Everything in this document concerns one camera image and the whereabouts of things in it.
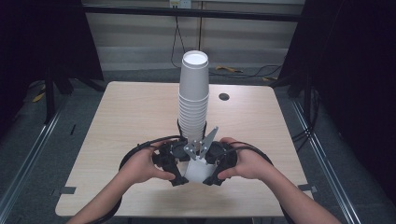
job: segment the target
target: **gray wall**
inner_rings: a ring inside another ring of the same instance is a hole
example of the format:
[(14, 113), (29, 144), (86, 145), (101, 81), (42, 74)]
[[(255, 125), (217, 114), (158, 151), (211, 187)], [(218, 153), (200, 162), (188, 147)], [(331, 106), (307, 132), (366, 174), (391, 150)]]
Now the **gray wall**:
[[(83, 0), (83, 3), (169, 7), (169, 1), (165, 0)], [(303, 5), (302, 0), (192, 1), (192, 8), (286, 14), (300, 14)], [(103, 70), (173, 67), (170, 62), (175, 17), (87, 13), (87, 18)], [(296, 27), (295, 22), (202, 19), (200, 23), (197, 18), (178, 18), (178, 24), (186, 50), (200, 46), (200, 50), (208, 54), (211, 66), (282, 63)], [(177, 37), (176, 64), (181, 61), (182, 54)]]

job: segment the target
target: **forearm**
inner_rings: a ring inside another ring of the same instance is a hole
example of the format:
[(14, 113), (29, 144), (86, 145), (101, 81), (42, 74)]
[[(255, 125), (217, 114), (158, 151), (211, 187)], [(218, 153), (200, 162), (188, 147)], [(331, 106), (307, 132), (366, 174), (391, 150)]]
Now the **forearm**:
[(269, 172), (266, 172), (261, 180), (275, 194), (294, 222), (340, 223), (331, 213), (295, 187), (276, 168), (268, 169)]
[(67, 223), (89, 223), (107, 214), (132, 185), (122, 173), (114, 178)]

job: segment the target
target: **wall outlet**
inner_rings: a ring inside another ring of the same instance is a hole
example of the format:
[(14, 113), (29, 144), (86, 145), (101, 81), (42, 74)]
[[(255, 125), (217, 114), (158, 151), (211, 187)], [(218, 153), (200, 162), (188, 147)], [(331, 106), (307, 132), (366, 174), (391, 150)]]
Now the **wall outlet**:
[(191, 8), (191, 0), (169, 0), (170, 8)]

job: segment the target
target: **stack of white cups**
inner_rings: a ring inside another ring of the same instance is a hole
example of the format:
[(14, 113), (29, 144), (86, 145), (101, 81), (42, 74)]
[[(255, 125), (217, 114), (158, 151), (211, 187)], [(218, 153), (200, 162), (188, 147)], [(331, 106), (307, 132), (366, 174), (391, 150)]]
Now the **stack of white cups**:
[(178, 89), (178, 124), (189, 142), (203, 138), (208, 99), (207, 55), (198, 50), (189, 51), (183, 56)]

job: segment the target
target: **wooden table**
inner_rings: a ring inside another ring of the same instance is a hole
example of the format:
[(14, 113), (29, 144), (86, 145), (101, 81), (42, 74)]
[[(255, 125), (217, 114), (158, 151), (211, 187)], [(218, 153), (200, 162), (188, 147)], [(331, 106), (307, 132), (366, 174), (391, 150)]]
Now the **wooden table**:
[[(59, 216), (73, 216), (88, 203), (136, 144), (178, 134), (177, 92), (178, 84), (173, 83), (108, 84), (66, 183), (76, 191), (61, 196), (56, 207)], [(220, 100), (221, 93), (230, 99)], [(206, 133), (215, 126), (219, 126), (215, 140), (231, 136), (250, 143), (295, 185), (307, 183), (271, 88), (210, 85)], [(116, 216), (277, 217), (282, 213), (262, 182), (233, 177), (220, 187), (196, 183), (172, 187), (168, 181), (150, 179), (124, 194)]]

